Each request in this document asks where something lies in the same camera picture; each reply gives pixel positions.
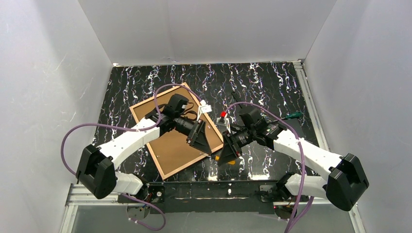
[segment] black marble surface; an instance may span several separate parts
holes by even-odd
[[[209,116],[213,121],[228,105],[237,91],[245,101],[264,106],[274,114],[300,111],[301,128],[306,139],[317,144],[315,132],[307,112],[296,72],[292,63],[247,63],[114,67],[104,98],[99,123],[133,127],[136,123],[129,106],[153,96],[154,91],[167,83],[186,82],[202,99],[212,106]],[[232,120],[237,109],[229,114]],[[96,145],[108,142],[120,131],[98,128]],[[300,163],[284,154],[274,152],[256,143],[243,148],[243,156],[235,165],[223,165],[206,158],[165,181],[224,181],[224,180],[278,180],[286,172],[298,172]],[[121,172],[138,173],[150,182],[162,181],[146,147],[139,149],[119,167]]]

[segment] brown board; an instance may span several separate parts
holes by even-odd
[[[194,104],[192,110],[197,112],[200,106],[199,101],[188,90],[176,86],[160,94],[157,94],[157,103],[168,103],[173,94],[180,94],[189,99],[189,102]],[[155,108],[153,97],[144,100],[130,107],[136,123],[143,119],[146,114]],[[195,115],[188,115],[189,118],[195,118]],[[206,138],[209,142],[212,152],[220,150],[223,147],[223,138],[219,130],[216,128],[209,115],[202,114],[200,119],[206,122]],[[166,179],[173,174],[187,168],[188,166],[207,158],[204,153],[192,148],[186,143],[186,138],[182,133],[172,130],[165,133],[160,138],[151,141],[147,144],[150,154],[156,164],[157,169],[162,177]]]

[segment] white wall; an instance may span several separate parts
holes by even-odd
[[[59,231],[69,183],[60,143],[96,122],[111,63],[76,0],[0,5],[0,231]],[[76,169],[92,128],[69,139]]]
[[[336,0],[79,0],[113,63],[305,58]]]
[[[370,181],[368,232],[411,232],[412,2],[338,0],[305,61],[334,152],[357,155]]]

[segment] small green handle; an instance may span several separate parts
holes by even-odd
[[[295,112],[295,113],[292,113],[292,114],[287,115],[287,116],[286,116],[286,119],[295,119],[295,118],[299,118],[299,117],[301,117],[301,116],[303,116],[303,113],[301,113],[301,112]]]

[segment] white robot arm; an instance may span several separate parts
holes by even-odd
[[[241,148],[252,141],[284,153],[301,162],[298,142],[301,143],[306,166],[320,176],[305,176],[302,195],[329,200],[338,208],[349,211],[369,187],[368,179],[359,159],[348,154],[341,156],[323,150],[299,138],[278,122],[266,122],[257,108],[246,107],[240,112],[244,126],[237,126],[232,132],[223,133],[223,148],[218,164],[233,161],[242,155]],[[274,199],[287,200],[297,196],[302,176],[287,173],[276,188],[270,190]]]
[[[97,199],[102,199],[112,192],[135,195],[143,186],[143,181],[134,174],[125,174],[115,170],[120,164],[139,148],[163,134],[175,129],[188,136],[186,142],[206,154],[211,154],[205,135],[205,122],[192,120],[184,115],[189,100],[179,94],[174,94],[159,116],[156,110],[148,113],[133,129],[115,139],[99,145],[88,145],[83,150],[76,178]]]

